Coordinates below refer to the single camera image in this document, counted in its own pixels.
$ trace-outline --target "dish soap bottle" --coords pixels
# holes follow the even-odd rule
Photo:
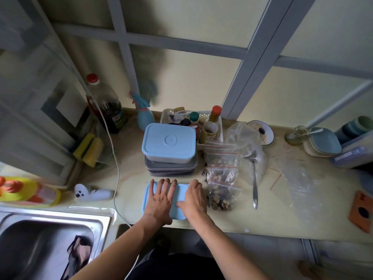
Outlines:
[[[23,207],[50,207],[60,200],[61,192],[23,177],[0,177],[0,202]]]
[[[90,90],[101,109],[102,115],[104,115],[109,132],[113,134],[118,133],[126,123],[122,104],[120,103],[118,96],[109,85],[100,82],[96,74],[90,73],[87,75],[87,80],[90,84]],[[93,98],[87,95],[87,101],[91,110],[95,113],[105,128],[105,124],[102,121],[101,114],[97,109]]]
[[[142,97],[138,94],[133,93],[132,91],[129,93],[132,98],[132,103],[137,103],[140,106],[140,109],[137,113],[137,124],[143,132],[145,132],[146,126],[155,123],[156,119],[154,118],[153,113],[150,111],[148,107],[150,107],[150,104],[147,103]]]

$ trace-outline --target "window pane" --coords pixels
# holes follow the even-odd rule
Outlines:
[[[373,89],[355,99],[334,115],[321,122],[318,127],[329,128],[332,131],[338,130],[345,123],[359,117],[373,117]]]
[[[221,105],[240,60],[131,45],[139,89],[156,100],[151,109],[205,111]]]
[[[373,0],[316,0],[282,51],[373,71]]]
[[[121,0],[129,32],[247,47],[268,0]]]
[[[68,35],[59,35],[81,76],[95,73],[102,82],[109,84],[123,107],[131,107],[132,99],[123,58],[117,42],[101,41]]]
[[[51,22],[113,28],[106,0],[38,0]]]
[[[238,120],[260,120],[285,127],[304,125],[363,82],[272,67]]]

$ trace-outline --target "stacked plates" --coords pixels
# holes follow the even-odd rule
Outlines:
[[[310,131],[316,131],[320,128],[314,127]],[[342,148],[338,138],[329,129],[322,132],[310,134],[308,140],[303,142],[305,152],[315,157],[331,157],[341,152]]]
[[[149,174],[153,177],[190,176],[193,174],[197,165],[198,159],[196,156],[186,164],[151,161],[145,156],[145,166],[148,169]]]

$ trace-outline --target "yellow bottle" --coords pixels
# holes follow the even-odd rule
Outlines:
[[[60,200],[61,192],[23,177],[0,177],[0,202],[22,207],[50,207]]]

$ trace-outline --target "stacked food containers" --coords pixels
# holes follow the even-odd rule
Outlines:
[[[149,173],[154,177],[192,175],[198,164],[195,137],[190,127],[149,124],[142,141]]]

